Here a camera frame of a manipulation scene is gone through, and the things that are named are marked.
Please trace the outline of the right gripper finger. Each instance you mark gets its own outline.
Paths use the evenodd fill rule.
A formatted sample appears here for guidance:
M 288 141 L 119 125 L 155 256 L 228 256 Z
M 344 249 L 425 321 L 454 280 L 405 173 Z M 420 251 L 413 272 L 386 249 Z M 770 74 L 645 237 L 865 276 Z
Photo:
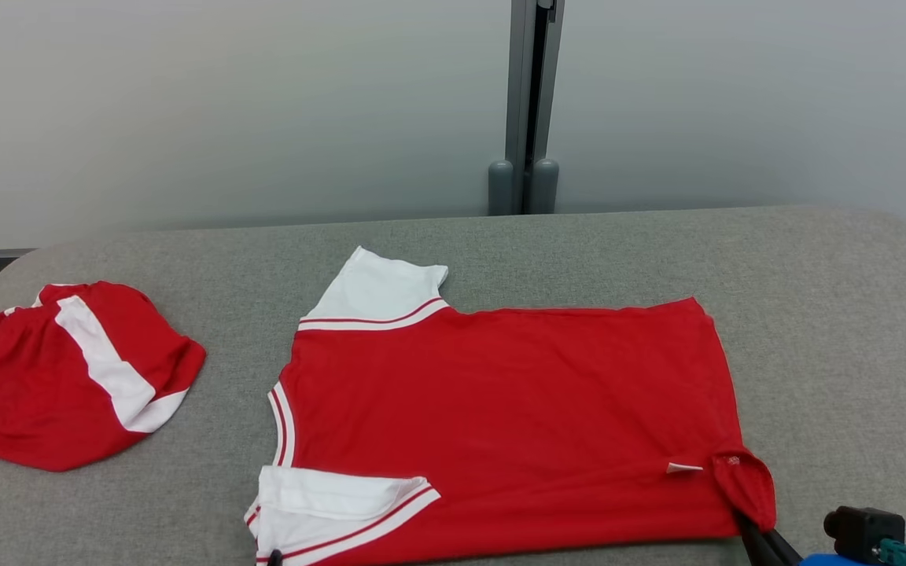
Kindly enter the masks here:
M 775 557 L 777 565 L 796 566 L 801 565 L 803 562 L 803 558 L 799 552 L 796 551 L 776 529 L 772 529 L 768 532 L 767 545 Z
M 739 530 L 750 565 L 773 565 L 774 553 L 759 527 L 742 512 L 739 512 Z

